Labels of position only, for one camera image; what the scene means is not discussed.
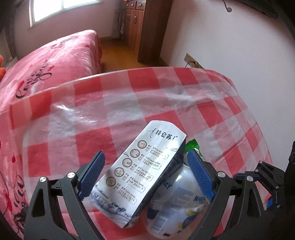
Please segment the silver milk carton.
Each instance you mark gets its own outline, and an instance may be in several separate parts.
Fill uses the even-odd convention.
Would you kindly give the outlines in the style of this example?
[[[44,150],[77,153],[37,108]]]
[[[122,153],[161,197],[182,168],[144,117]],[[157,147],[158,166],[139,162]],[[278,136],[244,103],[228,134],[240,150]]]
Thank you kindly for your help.
[[[173,123],[150,121],[95,184],[91,202],[118,227],[132,227],[161,183],[182,165],[186,137]]]

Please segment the white blue plastic bottle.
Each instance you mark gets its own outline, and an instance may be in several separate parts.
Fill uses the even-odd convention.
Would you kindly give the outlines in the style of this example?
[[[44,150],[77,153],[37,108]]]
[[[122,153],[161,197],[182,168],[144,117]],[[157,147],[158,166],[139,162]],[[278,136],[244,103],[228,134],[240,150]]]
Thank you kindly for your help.
[[[188,166],[188,151],[199,152],[195,139],[185,146],[183,165],[163,181],[147,210],[147,231],[159,239],[170,239],[186,229],[209,205]]]

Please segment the red white checkered cloth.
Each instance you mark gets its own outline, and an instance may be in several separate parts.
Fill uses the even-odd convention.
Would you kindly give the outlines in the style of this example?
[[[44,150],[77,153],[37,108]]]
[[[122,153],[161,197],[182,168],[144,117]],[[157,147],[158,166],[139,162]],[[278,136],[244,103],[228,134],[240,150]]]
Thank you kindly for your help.
[[[235,85],[216,71],[138,68],[69,83],[53,75],[1,81],[1,213],[18,236],[41,176],[64,177],[98,151],[110,167],[152,120],[175,124],[228,176],[272,162]]]

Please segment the colourful rolled quilt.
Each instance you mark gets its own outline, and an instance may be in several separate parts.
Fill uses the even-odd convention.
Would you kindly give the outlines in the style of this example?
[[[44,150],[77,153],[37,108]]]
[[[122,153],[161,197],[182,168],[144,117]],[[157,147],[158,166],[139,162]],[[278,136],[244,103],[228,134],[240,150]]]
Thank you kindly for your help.
[[[3,60],[4,60],[3,56],[0,55],[0,80],[2,80],[4,75],[6,74],[6,68],[2,67]]]

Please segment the pink bed with bedspread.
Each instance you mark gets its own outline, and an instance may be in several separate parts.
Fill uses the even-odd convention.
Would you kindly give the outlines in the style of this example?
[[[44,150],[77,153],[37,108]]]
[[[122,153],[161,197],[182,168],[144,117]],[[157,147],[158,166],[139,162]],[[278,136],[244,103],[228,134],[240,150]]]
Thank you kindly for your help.
[[[27,204],[21,158],[13,153],[9,108],[47,88],[101,72],[102,47],[94,30],[61,37],[39,47],[1,74],[1,239],[23,239]]]

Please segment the brown wooden cabinet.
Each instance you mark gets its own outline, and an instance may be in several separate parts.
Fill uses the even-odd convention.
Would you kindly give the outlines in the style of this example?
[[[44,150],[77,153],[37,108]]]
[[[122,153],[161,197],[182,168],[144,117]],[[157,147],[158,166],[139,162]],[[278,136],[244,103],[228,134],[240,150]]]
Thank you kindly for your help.
[[[159,60],[172,0],[124,1],[123,40],[142,64]]]

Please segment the grey curtain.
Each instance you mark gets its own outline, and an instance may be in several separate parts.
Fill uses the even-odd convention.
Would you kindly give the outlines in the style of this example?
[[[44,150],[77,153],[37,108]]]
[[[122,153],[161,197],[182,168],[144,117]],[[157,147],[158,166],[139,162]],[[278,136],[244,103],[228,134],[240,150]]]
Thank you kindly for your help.
[[[125,2],[123,0],[115,1],[114,18],[112,24],[112,38],[122,37],[124,29]]]

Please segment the window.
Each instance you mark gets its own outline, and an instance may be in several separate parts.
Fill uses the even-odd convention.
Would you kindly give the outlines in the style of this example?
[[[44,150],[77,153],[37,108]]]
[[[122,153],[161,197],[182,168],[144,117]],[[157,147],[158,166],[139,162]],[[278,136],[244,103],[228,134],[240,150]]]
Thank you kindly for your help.
[[[69,9],[97,4],[102,1],[95,0],[32,0],[29,1],[29,21],[30,27],[50,18],[56,14]]]

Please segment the wall socket with plug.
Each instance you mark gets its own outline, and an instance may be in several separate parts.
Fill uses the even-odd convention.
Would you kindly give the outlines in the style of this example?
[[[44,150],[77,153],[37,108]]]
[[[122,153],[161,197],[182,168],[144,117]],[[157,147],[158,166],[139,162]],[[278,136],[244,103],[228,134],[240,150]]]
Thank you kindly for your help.
[[[204,69],[198,61],[196,61],[190,54],[186,53],[184,61],[186,62],[185,67],[200,68]]]

